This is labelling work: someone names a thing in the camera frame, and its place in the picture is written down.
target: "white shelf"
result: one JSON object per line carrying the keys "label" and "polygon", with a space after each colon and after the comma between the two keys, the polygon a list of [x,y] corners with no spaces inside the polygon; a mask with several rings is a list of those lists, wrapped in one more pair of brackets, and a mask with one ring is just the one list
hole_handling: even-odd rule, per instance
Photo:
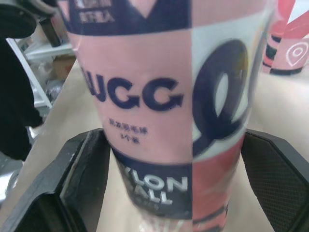
{"label": "white shelf", "polygon": [[33,44],[24,52],[28,60],[41,59],[44,57],[55,57],[72,53],[72,46],[69,43],[62,44],[58,47],[52,47],[49,43]]}
{"label": "white shelf", "polygon": [[42,106],[46,106],[46,103],[43,100],[35,100],[34,101],[34,107],[35,108],[42,107]]}

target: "textured black surface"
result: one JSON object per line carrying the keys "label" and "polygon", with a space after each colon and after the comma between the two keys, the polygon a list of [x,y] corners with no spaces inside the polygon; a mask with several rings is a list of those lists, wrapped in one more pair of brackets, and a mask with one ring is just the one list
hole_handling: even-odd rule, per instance
{"label": "textured black surface", "polygon": [[76,231],[96,232],[107,185],[110,146],[102,130],[89,134],[61,200]]}
{"label": "textured black surface", "polygon": [[246,134],[241,152],[275,232],[309,231],[309,164],[285,140],[257,131]]}
{"label": "textured black surface", "polygon": [[[110,147],[102,130],[68,140],[22,195],[0,231],[95,232],[109,155]],[[60,200],[61,193],[65,193],[65,202]]]}

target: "beige table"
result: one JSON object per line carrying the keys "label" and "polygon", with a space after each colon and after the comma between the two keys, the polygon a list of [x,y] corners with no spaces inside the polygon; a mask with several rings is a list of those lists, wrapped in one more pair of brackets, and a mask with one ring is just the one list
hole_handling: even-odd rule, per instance
{"label": "beige table", "polygon": [[[252,129],[263,130],[264,126],[262,123],[268,123],[267,127],[271,124],[271,122],[268,122],[268,117],[270,116],[264,116],[259,111],[276,111],[274,109],[271,110],[272,103],[270,102],[268,102],[267,109],[265,108],[266,106],[263,106],[264,97],[266,100],[269,99],[267,99],[266,94],[260,88],[264,89],[265,85],[269,86],[267,84],[270,81],[268,77],[270,76],[262,75],[258,84],[257,99],[249,125]],[[273,84],[273,87],[279,85],[275,81],[270,82]],[[273,97],[274,102],[278,102],[275,96],[271,97]],[[299,104],[298,100],[291,100],[290,102],[292,105]],[[81,132],[99,128],[100,126],[101,124],[92,103],[91,95],[86,88],[78,64],[75,64],[46,120],[43,134],[37,139],[24,164],[16,188],[0,210],[0,227],[35,176],[54,160],[64,143]],[[276,129],[277,135],[280,135],[281,132],[281,129]],[[234,179],[234,190],[229,204],[228,222],[224,232],[261,231],[273,232],[273,229],[251,190],[244,164],[240,161]],[[109,179],[97,232],[139,232],[137,211],[126,196],[125,188],[113,156],[111,156],[110,160]]]}

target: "pink label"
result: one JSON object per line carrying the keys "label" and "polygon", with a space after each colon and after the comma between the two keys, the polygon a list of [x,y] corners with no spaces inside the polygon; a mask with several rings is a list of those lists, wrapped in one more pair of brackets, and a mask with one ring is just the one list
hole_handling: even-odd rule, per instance
{"label": "pink label", "polygon": [[62,0],[144,229],[220,231],[263,53],[266,0]]}

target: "pink packaging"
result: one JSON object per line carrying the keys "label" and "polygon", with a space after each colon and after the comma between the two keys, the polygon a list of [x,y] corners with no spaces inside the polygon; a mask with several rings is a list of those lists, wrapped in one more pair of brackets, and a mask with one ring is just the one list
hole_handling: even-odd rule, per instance
{"label": "pink packaging", "polygon": [[263,59],[264,72],[292,75],[302,71],[309,57],[308,9],[308,0],[277,0]]}
{"label": "pink packaging", "polygon": [[140,231],[221,231],[268,1],[58,3]]}

